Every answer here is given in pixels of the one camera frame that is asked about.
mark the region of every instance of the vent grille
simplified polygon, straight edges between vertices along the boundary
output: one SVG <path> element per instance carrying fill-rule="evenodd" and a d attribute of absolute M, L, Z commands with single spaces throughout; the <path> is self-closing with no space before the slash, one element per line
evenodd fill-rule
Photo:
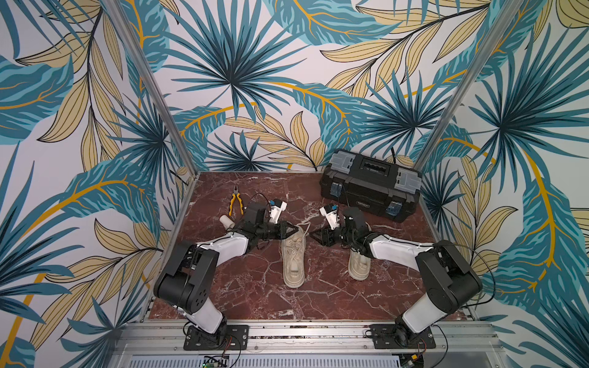
<path fill-rule="evenodd" d="M 227 366 L 237 356 L 231 355 Z M 202 356 L 133 356 L 129 368 L 199 368 L 206 359 Z M 398 356 L 328 354 L 256 354 L 241 356 L 234 368 L 399 368 Z"/>

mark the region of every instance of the black mounting plate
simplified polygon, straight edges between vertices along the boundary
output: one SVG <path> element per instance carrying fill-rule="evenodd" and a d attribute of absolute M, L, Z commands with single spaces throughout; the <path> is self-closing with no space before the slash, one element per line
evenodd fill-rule
<path fill-rule="evenodd" d="M 371 324 L 370 332 L 372 333 L 371 338 L 372 342 L 374 343 L 375 349 L 420 349 L 423 350 L 423 344 L 418 343 L 423 341 L 426 344 L 427 349 L 433 349 L 436 347 L 436 343 L 434 341 L 434 337 L 430 337 L 432 334 L 432 329 L 428 327 L 427 329 L 421 331 L 421 333 L 414 338 L 410 343 L 409 346 L 401 346 L 397 344 L 395 341 L 395 337 L 393 336 L 393 332 L 395 331 L 394 324 Z"/>
<path fill-rule="evenodd" d="M 246 324 L 228 324 L 227 325 L 227 339 L 230 338 L 230 335 L 233 336 L 231 341 L 231 345 L 227 348 L 227 350 L 246 350 L 247 349 L 247 338 L 249 335 L 247 334 L 250 330 L 250 326 Z M 184 340 L 184 350 L 187 351 L 195 351 L 195 350 L 223 350 L 225 349 L 225 345 L 227 344 L 225 341 L 221 346 L 219 345 L 212 345 L 211 341 L 205 339 L 203 334 L 205 332 L 194 327 L 190 326 L 186 333 L 186 339 Z"/>

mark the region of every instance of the white cylinder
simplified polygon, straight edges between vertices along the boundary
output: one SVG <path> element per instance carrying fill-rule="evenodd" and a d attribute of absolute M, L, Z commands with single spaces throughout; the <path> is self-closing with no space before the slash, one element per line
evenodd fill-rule
<path fill-rule="evenodd" d="M 446 313 L 438 309 L 429 299 L 429 296 L 425 294 L 417 303 L 403 313 L 403 321 L 411 331 L 420 333 L 445 316 Z"/>
<path fill-rule="evenodd" d="M 223 226 L 225 226 L 225 230 L 227 230 L 228 228 L 232 228 L 235 226 L 235 223 L 233 222 L 232 219 L 230 219 L 227 215 L 223 215 L 219 218 L 219 221 L 221 221 L 221 223 L 223 224 Z"/>

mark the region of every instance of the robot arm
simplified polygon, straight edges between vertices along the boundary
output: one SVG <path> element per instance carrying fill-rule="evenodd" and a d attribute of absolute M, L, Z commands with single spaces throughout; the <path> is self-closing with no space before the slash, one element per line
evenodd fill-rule
<path fill-rule="evenodd" d="M 451 242 L 417 243 L 374 233 L 356 207 L 343 212 L 345 225 L 340 227 L 336 209 L 333 205 L 321 208 L 329 225 L 312 232 L 312 238 L 324 246 L 341 242 L 363 256 L 403 264 L 421 273 L 426 294 L 395 321 L 395 340 L 400 346 L 419 340 L 425 329 L 481 291 L 481 280 Z"/>
<path fill-rule="evenodd" d="M 278 222 L 286 209 L 285 202 L 274 200 L 270 205 L 269 221 L 267 206 L 251 203 L 237 224 L 221 217 L 227 231 L 224 236 L 195 244 L 177 244 L 155 283 L 154 295 L 204 331 L 212 345 L 220 344 L 225 337 L 227 321 L 209 298 L 217 266 L 248 253 L 259 240 L 286 239 L 298 231 L 287 221 Z"/>

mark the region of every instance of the shoelace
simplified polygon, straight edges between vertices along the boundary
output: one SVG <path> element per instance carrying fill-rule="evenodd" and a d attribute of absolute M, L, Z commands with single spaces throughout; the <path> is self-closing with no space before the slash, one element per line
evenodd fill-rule
<path fill-rule="evenodd" d="M 301 227 L 302 225 L 307 225 L 307 229 L 303 231 L 303 236 L 300 238 L 300 240 L 294 244 L 293 259 L 299 255 L 300 246 L 303 244 L 303 239 L 307 236 L 307 234 L 309 233 L 309 228 L 311 227 L 311 223 L 308 221 L 303 221 L 301 223 L 296 224 L 297 227 L 303 230 L 303 228 Z"/>

